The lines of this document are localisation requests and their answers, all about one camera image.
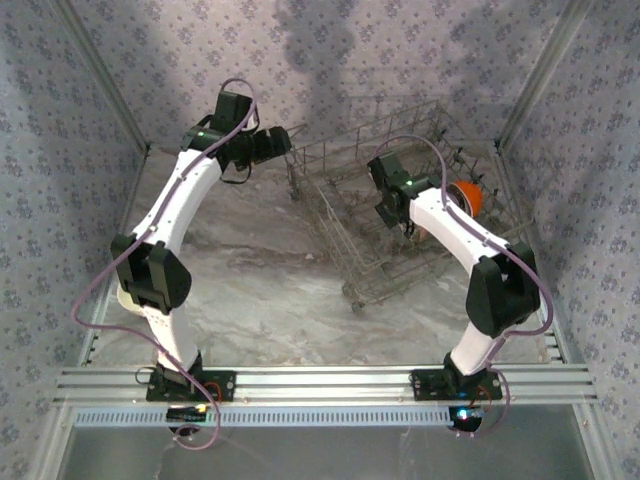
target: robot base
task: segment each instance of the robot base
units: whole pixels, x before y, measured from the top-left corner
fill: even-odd
[[[417,402],[434,400],[470,402],[474,399],[492,401],[502,399],[502,389],[497,374],[483,370],[475,375],[463,377],[465,381],[461,383],[452,381],[449,372],[447,368],[413,370],[410,380],[414,400]]]
[[[216,402],[232,402],[236,388],[236,372],[233,370],[203,370],[202,357],[189,369]],[[204,394],[196,389],[180,373],[157,365],[149,377],[147,402],[197,402],[207,403]]]

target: metal frame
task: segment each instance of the metal frame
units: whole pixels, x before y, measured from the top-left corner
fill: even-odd
[[[595,478],[622,478],[614,452],[602,441],[597,396],[584,364],[500,365],[510,384],[512,405],[573,405],[591,414],[581,424]],[[460,402],[413,400],[409,374],[436,365],[386,367],[224,367],[236,370],[237,401],[221,406],[227,426],[345,426],[449,424],[445,407]],[[140,428],[164,424],[168,405],[145,400],[137,367],[67,368],[59,377],[53,408],[43,430],[31,478],[57,478],[67,446],[83,427]],[[140,372],[143,382],[148,373]],[[494,402],[503,404],[504,400]],[[211,425],[213,418],[208,419]]]
[[[125,134],[131,139],[140,153],[146,151],[147,142],[144,139],[144,135],[75,8],[69,0],[49,0],[48,3],[58,16],[63,28],[67,31],[69,40],[75,45],[84,60],[93,80],[102,90],[107,104],[118,119],[118,122],[120,122]]]
[[[147,159],[149,158],[149,150],[150,147],[147,146],[145,151],[142,153],[142,158],[138,162],[138,166],[136,168],[136,173],[134,175],[133,184],[131,185],[131,190],[129,191],[129,195],[127,196],[127,202],[125,203],[124,212],[122,213],[122,217],[120,217],[120,222],[118,223],[118,230],[122,231],[126,228],[127,223],[129,222],[129,217],[131,215],[131,210],[133,209],[133,203],[136,198],[136,194],[138,192],[138,186],[140,185],[140,179],[142,178],[142,172],[144,170],[145,165],[147,164]],[[93,306],[93,311],[91,313],[91,324],[100,325],[104,322],[104,317],[107,313],[107,306],[109,303],[109,291],[113,285],[113,280],[116,278],[116,274],[114,273],[106,280],[100,290],[98,291],[98,296],[96,302]],[[89,363],[91,363],[91,353],[93,352],[93,342],[98,338],[97,330],[89,330],[87,335],[84,338],[84,342],[82,343],[82,349],[80,350],[80,355],[78,357],[77,366],[85,367]]]
[[[533,108],[542,98],[556,67],[594,3],[594,0],[569,0],[567,2],[556,27],[551,32],[549,41],[533,67],[518,101],[500,132],[498,139],[503,153],[508,153],[513,147],[520,130],[531,115]]]
[[[505,184],[503,188],[512,189],[515,183],[509,173],[509,169],[506,167],[504,160],[505,153],[500,147],[498,147],[497,150],[498,151],[494,153],[494,156],[497,158],[498,165],[504,173]],[[522,206],[517,203],[514,207],[516,209],[522,208]],[[525,230],[524,236],[527,241],[531,243],[532,233],[530,229]],[[545,334],[547,353],[551,358],[551,363],[562,362],[573,365],[576,364],[576,362],[583,361],[581,358],[576,358],[572,353],[572,349],[569,347],[569,343],[567,342],[562,328],[560,327],[560,322],[558,321],[558,318],[563,315],[563,312],[558,309],[556,305],[554,306],[556,307],[555,319],[553,321],[552,328]],[[544,321],[546,315],[547,309],[545,305],[542,304],[538,311],[538,317],[541,321]],[[606,427],[600,405],[597,403],[593,405],[574,404],[573,411],[580,428],[580,435],[587,451],[587,456],[589,457],[589,462],[593,469],[595,478],[624,478],[622,465],[613,445],[611,434]]]

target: black bracket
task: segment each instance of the black bracket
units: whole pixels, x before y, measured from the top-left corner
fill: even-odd
[[[133,245],[136,235],[117,234],[111,242],[114,259]],[[191,289],[191,274],[163,242],[142,243],[116,267],[122,290],[133,303],[157,308],[164,315],[184,303]]]
[[[453,381],[447,368],[413,370],[409,376],[413,388],[413,399],[417,402],[461,400],[471,402],[481,400],[484,389],[491,400],[502,398],[500,379],[493,372],[482,371],[468,377],[464,384]]]
[[[236,372],[233,370],[203,370],[197,380],[207,389],[216,402],[232,402],[236,389]],[[183,385],[168,380],[159,369],[149,377],[147,402],[207,402],[204,394],[190,383]]]
[[[251,97],[227,91],[220,92],[215,113],[206,115],[189,129],[182,139],[181,150],[204,152],[242,121],[249,112],[251,102]],[[266,162],[291,150],[291,139],[284,128],[273,127],[258,131],[260,119],[257,109],[254,115],[257,120],[254,129],[240,132],[216,151],[209,152],[208,156],[217,158],[223,172],[230,163],[235,165],[236,170],[242,171],[251,164]]]
[[[535,255],[523,242],[509,248],[534,272]],[[467,291],[469,320],[483,334],[497,338],[505,329],[524,323],[540,308],[540,291],[516,263],[502,253],[482,257],[473,266]]]
[[[398,224],[409,225],[409,205],[420,192],[440,187],[440,178],[435,175],[409,175],[393,151],[385,152],[367,163],[376,189],[382,194],[382,201],[375,209],[388,228]]]

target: patterned wallpaper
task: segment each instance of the patterned wallpaper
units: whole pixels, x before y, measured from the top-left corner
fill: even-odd
[[[327,137],[446,95],[494,138],[565,0],[73,0],[145,137],[179,143],[229,76]]]
[[[0,2],[0,478],[23,478],[57,369],[84,331],[73,297],[104,266],[140,155],[57,20]]]
[[[547,278],[640,478],[640,4],[596,2],[510,152]]]

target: wire rack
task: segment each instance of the wire rack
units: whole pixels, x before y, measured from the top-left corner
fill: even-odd
[[[412,133],[442,152],[448,182],[471,181],[482,189],[484,205],[476,221],[506,240],[515,240],[531,223],[530,209],[512,209],[522,199],[506,197],[503,176],[482,146],[464,133],[438,101],[403,109],[329,140],[294,148],[287,156],[291,195],[300,201],[315,233],[340,271],[342,291],[359,312],[437,275],[453,256],[433,237],[416,231],[407,237],[388,229],[374,207],[380,201],[366,164],[385,140]],[[455,135],[456,140],[448,140]],[[389,144],[412,175],[442,174],[440,162],[414,140]]]

